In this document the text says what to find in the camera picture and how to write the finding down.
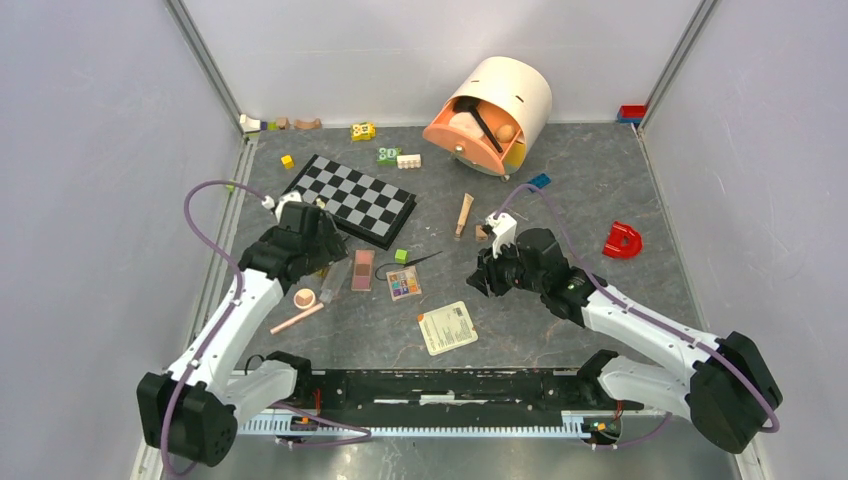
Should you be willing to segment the colourful eyeshadow palette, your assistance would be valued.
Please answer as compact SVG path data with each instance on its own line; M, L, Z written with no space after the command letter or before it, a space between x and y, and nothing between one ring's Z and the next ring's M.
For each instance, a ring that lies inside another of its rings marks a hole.
M405 267L387 273L390 298L397 301L414 295L420 295L422 288L415 266Z

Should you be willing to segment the cream round drawer cabinet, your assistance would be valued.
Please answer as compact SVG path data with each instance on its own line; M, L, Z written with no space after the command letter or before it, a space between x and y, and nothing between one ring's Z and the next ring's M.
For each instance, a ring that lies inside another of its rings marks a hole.
M450 99L458 96L475 97L509 113L524 131L529 147L527 156L552 111L552 90L542 74L526 63L505 56L484 59L439 113Z

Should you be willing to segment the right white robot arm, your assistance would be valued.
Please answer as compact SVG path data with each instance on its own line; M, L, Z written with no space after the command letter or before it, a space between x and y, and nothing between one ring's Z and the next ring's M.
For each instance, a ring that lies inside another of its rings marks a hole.
M537 294L554 316L614 338L650 359L597 353L582 368L580 400L613 399L661 409L691 422L710 443L739 454L759 433L779 428L784 397L756 343L686 327L627 299L606 280L568 262L553 233L533 228L479 251L468 285L486 296Z

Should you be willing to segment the small orange sponge ball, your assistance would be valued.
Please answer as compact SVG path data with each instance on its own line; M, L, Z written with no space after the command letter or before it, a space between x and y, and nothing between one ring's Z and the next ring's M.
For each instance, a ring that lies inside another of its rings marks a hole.
M516 135L516 128L511 124L500 126L495 132L495 138L499 143L510 143Z

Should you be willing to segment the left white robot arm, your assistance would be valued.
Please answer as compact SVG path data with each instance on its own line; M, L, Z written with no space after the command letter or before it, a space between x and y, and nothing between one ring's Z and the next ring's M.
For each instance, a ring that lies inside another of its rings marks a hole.
M227 455L238 429L283 400L306 405L313 379L272 357L244 378L231 373L270 311L289 289L348 255L332 215L301 201L277 206L277 224L242 254L222 303L189 348L162 374L137 386L145 442L207 466Z

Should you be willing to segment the black makeup brush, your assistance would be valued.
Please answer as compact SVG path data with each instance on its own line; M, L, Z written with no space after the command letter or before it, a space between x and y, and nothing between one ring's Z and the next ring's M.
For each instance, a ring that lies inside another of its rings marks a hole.
M489 128L482 115L479 112L478 106L480 104L480 100L471 96L459 96L456 98L455 104L453 106L453 110L455 112L467 112L469 113L477 125L482 130L483 134L490 141L490 143L494 146L495 150L498 153L503 152L503 148L500 142L497 140L496 136Z

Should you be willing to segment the orange top drawer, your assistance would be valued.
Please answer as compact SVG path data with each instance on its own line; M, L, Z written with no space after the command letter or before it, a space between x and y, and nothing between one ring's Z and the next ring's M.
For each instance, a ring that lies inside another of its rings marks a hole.
M485 135L480 139L465 137L458 130L448 126L449 120L457 113L453 110L456 98L450 99L437 117L424 129L423 138L479 172L509 178L523 165L529 150L524 131L504 109L479 99L479 112L494 135L496 130L504 124L513 125L516 128L516 135L510 143L500 143L503 148L502 153L495 150ZM462 157L455 154L457 146L465 150Z

